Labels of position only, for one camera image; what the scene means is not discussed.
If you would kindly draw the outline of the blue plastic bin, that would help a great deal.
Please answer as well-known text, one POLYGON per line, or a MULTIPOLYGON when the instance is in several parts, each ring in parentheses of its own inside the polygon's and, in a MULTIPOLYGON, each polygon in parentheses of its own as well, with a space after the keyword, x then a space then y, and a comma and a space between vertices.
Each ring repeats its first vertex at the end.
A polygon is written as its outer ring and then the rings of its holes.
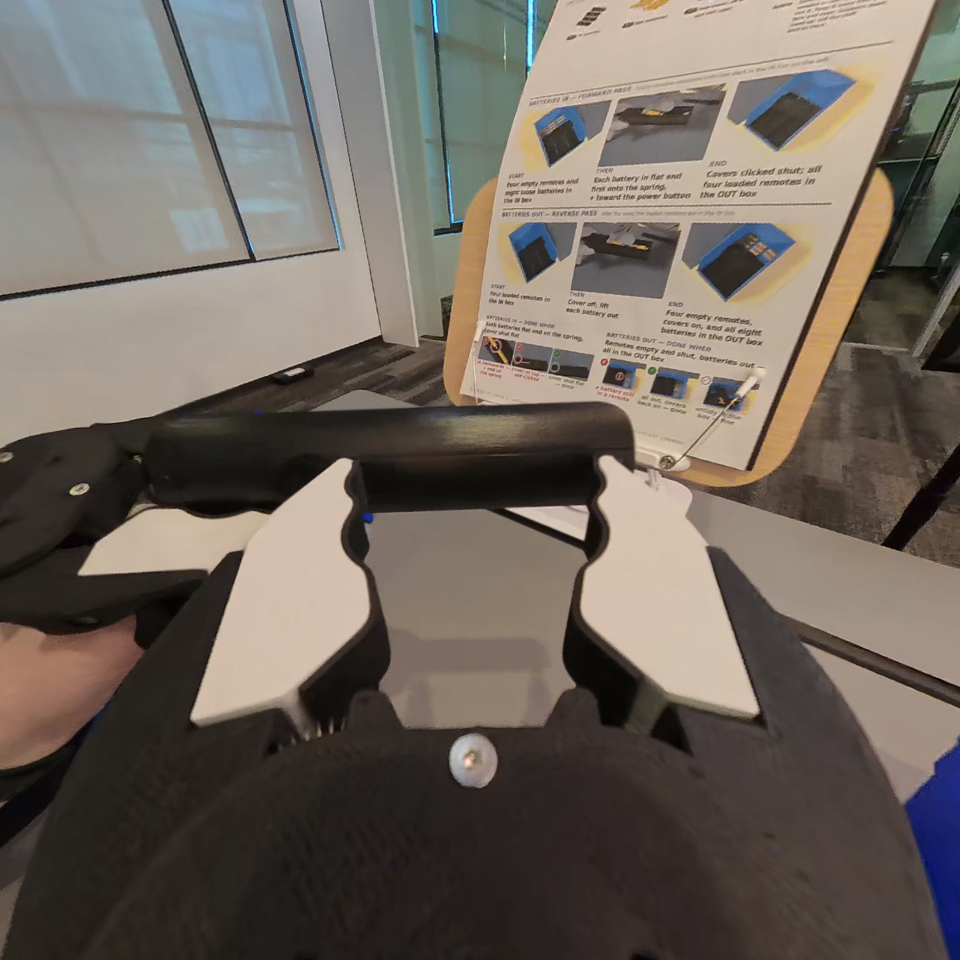
POLYGON ((904 805, 937 907, 946 951, 959 958, 959 745, 904 805))

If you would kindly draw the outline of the large window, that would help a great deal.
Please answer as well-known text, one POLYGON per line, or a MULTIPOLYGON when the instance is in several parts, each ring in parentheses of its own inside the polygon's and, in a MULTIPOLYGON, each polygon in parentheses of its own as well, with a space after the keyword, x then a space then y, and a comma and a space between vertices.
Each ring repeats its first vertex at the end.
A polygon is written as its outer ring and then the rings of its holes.
POLYGON ((293 2, 1 3, 2 299, 326 253, 293 2))

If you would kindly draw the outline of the person's left hand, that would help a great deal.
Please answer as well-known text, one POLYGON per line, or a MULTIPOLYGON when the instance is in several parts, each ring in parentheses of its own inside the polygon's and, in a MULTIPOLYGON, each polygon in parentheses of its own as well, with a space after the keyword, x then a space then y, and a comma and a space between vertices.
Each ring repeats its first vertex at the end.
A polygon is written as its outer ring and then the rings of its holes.
POLYGON ((47 634, 1 625, 1 768, 62 748, 110 700, 140 660, 137 618, 99 630, 47 634))

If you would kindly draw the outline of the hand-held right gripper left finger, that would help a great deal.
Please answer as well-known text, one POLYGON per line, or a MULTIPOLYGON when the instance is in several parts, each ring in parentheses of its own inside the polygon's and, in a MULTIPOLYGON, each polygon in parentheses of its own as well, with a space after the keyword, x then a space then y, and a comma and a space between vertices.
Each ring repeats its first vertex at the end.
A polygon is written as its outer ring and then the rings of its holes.
POLYGON ((206 727, 281 711, 296 733, 345 726, 390 661, 364 564, 359 464, 339 459, 280 505, 239 561, 193 705, 206 727))

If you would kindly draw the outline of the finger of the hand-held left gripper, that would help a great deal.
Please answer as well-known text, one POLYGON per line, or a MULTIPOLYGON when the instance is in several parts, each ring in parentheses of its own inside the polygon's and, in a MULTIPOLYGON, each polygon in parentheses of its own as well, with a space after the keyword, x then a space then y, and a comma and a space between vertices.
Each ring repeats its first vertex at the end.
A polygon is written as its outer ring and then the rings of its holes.
POLYGON ((269 520, 270 514, 259 510, 203 517, 188 510, 145 508, 100 539, 78 575, 211 572, 227 555, 244 550, 269 520))

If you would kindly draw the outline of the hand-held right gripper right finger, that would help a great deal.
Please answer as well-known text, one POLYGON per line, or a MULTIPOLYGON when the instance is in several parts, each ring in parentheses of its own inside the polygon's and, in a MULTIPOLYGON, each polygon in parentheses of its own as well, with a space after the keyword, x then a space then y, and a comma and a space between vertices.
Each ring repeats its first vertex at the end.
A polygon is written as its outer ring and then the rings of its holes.
POLYGON ((562 662, 605 726, 648 733, 669 709, 761 717, 706 540, 659 487, 614 457, 593 465, 586 563, 562 662))

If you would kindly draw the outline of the printed instruction poster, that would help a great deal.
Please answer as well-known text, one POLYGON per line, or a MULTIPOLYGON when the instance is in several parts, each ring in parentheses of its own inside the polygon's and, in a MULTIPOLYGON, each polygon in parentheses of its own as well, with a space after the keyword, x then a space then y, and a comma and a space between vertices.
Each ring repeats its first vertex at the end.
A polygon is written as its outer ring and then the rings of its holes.
POLYGON ((459 392, 756 462, 936 2, 558 2, 459 392))

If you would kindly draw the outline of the black remote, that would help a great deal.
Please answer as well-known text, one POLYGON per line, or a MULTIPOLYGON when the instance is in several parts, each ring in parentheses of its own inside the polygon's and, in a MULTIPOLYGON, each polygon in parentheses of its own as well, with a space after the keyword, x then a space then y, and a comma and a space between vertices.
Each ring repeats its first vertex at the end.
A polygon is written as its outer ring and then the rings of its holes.
POLYGON ((588 506, 630 474, 627 415, 603 402, 195 416, 150 437, 160 505, 339 516, 588 506))

